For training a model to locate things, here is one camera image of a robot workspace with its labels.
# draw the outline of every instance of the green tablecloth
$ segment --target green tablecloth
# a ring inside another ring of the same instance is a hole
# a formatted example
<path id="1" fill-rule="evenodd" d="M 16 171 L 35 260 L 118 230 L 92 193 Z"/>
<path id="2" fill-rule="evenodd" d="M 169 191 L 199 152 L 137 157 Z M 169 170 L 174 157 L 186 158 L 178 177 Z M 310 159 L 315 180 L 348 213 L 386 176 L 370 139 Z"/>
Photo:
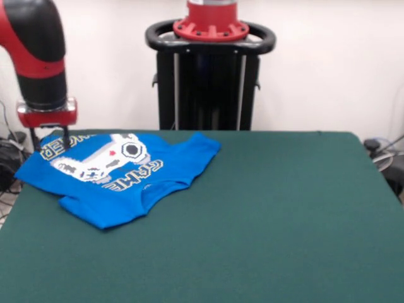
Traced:
<path id="1" fill-rule="evenodd" d="M 404 302 L 403 210 L 355 136 L 206 134 L 223 147 L 191 189 L 106 232 L 25 186 L 0 302 Z"/>

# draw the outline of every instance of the blue t-shirt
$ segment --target blue t-shirt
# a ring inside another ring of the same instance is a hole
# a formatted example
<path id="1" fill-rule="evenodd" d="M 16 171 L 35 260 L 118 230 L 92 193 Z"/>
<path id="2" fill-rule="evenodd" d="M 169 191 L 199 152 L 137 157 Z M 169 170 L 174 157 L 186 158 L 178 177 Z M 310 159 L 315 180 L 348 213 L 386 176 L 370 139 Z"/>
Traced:
<path id="1" fill-rule="evenodd" d="M 146 215 L 164 196 L 188 188 L 220 144 L 196 133 L 170 145 L 152 134 L 48 136 L 16 177 L 63 196 L 60 205 L 106 229 Z"/>

